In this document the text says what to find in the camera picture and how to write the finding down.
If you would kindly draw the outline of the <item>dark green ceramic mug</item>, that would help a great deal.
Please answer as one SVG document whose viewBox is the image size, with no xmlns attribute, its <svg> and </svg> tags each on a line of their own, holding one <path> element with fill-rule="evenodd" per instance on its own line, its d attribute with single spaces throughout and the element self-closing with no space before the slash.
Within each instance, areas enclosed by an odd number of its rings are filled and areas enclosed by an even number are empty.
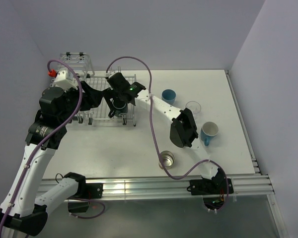
<svg viewBox="0 0 298 238">
<path fill-rule="evenodd" d="M 109 104 L 110 112 L 108 116 L 110 118 L 113 117 L 121 117 L 122 114 L 127 114 L 128 112 L 128 105 L 123 104 L 121 101 L 111 100 Z"/>
</svg>

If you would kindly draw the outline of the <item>light blue plastic cup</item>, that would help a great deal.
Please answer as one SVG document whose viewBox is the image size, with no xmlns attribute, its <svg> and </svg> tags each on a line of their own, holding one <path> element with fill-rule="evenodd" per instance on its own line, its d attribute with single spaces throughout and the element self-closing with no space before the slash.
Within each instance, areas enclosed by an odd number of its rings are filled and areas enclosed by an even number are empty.
<svg viewBox="0 0 298 238">
<path fill-rule="evenodd" d="M 170 105 L 173 105 L 176 99 L 176 92 L 172 89 L 165 89 L 161 94 L 161 99 Z"/>
</svg>

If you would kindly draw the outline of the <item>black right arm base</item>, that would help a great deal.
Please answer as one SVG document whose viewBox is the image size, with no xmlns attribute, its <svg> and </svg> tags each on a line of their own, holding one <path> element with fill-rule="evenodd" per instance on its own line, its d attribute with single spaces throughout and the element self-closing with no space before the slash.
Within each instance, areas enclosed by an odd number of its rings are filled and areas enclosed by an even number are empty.
<svg viewBox="0 0 298 238">
<path fill-rule="evenodd" d="M 219 183 L 211 179 L 192 179 L 186 188 L 191 195 L 222 195 L 233 194 L 234 189 L 231 179 L 222 179 Z"/>
</svg>

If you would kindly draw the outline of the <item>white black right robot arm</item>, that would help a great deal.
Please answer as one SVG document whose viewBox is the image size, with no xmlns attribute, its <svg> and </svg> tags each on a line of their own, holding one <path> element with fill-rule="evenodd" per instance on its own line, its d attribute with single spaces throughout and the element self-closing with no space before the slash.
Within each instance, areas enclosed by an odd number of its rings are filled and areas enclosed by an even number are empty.
<svg viewBox="0 0 298 238">
<path fill-rule="evenodd" d="M 202 185 L 195 186 L 197 189 L 196 195 L 219 194 L 221 191 L 229 195 L 227 176 L 219 164 L 209 159 L 207 152 L 202 147 L 197 133 L 196 122 L 190 109 L 185 108 L 182 110 L 157 98 L 151 93 L 150 87 L 146 88 L 138 82 L 130 84 L 120 72 L 106 73 L 105 78 L 110 85 L 110 89 L 104 91 L 104 97 L 113 112 L 118 110 L 118 107 L 114 105 L 118 101 L 124 104 L 130 103 L 134 106 L 141 106 L 149 111 L 149 125 L 156 149 L 158 148 L 158 143 L 152 119 L 154 111 L 160 113 L 167 124 L 170 125 L 169 138 L 176 147 L 185 149 L 192 158 L 203 156 L 203 160 L 198 161 L 184 175 L 173 176 L 164 165 L 162 154 L 158 152 L 160 167 L 171 179 L 184 179 L 196 167 L 203 165 L 205 170 L 202 172 Z"/>
</svg>

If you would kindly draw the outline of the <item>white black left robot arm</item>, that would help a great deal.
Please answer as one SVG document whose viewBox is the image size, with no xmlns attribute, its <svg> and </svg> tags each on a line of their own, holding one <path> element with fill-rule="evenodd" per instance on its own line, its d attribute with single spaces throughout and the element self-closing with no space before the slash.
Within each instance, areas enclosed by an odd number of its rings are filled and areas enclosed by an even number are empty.
<svg viewBox="0 0 298 238">
<path fill-rule="evenodd" d="M 34 123 L 28 130 L 21 166 L 13 185 L 0 205 L 0 235 L 3 227 L 37 236 L 51 214 L 64 200 L 83 198 L 88 194 L 86 178 L 73 172 L 61 182 L 37 197 L 45 170 L 65 136 L 66 124 L 78 111 L 97 108 L 103 93 L 81 82 L 77 88 L 64 90 L 50 87 L 39 100 Z"/>
</svg>

